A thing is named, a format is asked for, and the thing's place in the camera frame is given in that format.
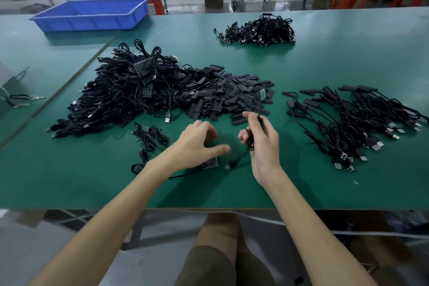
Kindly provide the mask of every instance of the green table surface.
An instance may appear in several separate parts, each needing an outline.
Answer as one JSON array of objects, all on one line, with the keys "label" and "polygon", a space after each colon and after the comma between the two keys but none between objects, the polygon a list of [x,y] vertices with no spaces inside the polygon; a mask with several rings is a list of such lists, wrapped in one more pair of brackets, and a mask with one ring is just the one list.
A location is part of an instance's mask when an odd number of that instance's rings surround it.
[{"label": "green table surface", "polygon": [[41,106],[82,68],[117,32],[43,33],[27,15],[0,16],[0,60],[15,75],[29,67],[22,79],[3,87],[10,94],[45,96],[28,107],[12,109],[0,101],[0,145],[22,127]]},{"label": "green table surface", "polygon": [[[356,171],[347,173],[335,169],[315,145],[306,144],[311,140],[285,114],[287,98],[281,92],[364,84],[429,113],[429,9],[278,13],[293,19],[295,46],[226,46],[213,33],[214,27],[223,31],[227,24],[259,15],[147,17],[133,31],[122,32],[112,46],[122,41],[131,45],[140,38],[149,52],[160,46],[163,55],[173,54],[181,64],[223,65],[229,72],[257,74],[276,83],[274,104],[266,109],[280,135],[281,164],[313,208],[428,209],[429,127],[419,133],[407,131],[398,141],[381,137],[385,147],[367,150],[369,161],[356,163]],[[139,161],[140,144],[130,133],[132,123],[63,139],[52,139],[44,131],[67,115],[67,105],[95,77],[95,67],[92,64],[76,78],[0,153],[0,208],[100,208],[134,178],[130,167]],[[173,112],[169,124],[164,123],[164,113],[141,115],[137,121],[164,129],[173,141],[192,122],[180,110]],[[248,157],[233,170],[224,168],[243,151],[237,134],[245,125],[232,126],[229,115],[223,115],[214,126],[219,143],[229,143],[232,153],[221,158],[219,168],[166,181],[148,207],[273,207],[254,180]]]}]

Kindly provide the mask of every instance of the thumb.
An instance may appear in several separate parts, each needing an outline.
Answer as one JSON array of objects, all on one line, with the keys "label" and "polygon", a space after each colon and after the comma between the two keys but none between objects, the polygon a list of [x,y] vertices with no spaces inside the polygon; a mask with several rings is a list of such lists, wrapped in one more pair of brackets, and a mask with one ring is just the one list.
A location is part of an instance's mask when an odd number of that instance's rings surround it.
[{"label": "thumb", "polygon": [[223,154],[227,154],[231,151],[231,147],[229,145],[218,145],[215,147],[205,148],[205,153],[210,156],[210,158],[218,157]]},{"label": "thumb", "polygon": [[265,136],[265,133],[262,130],[261,124],[258,121],[258,115],[256,113],[254,112],[249,113],[247,120],[249,121],[249,126],[254,137],[260,137],[262,135]]}]

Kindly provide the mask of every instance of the right hand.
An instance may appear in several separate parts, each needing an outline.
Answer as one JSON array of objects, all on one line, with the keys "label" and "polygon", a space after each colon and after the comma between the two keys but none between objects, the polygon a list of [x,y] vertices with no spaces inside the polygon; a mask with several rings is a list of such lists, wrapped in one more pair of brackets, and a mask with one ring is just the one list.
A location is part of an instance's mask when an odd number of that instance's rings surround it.
[{"label": "right hand", "polygon": [[278,153],[278,133],[264,116],[262,118],[265,132],[263,131],[258,115],[254,112],[243,112],[243,117],[249,121],[249,126],[239,132],[239,141],[245,145],[251,131],[254,137],[255,150],[250,152],[252,171],[256,181],[264,188],[270,179],[282,171]]}]

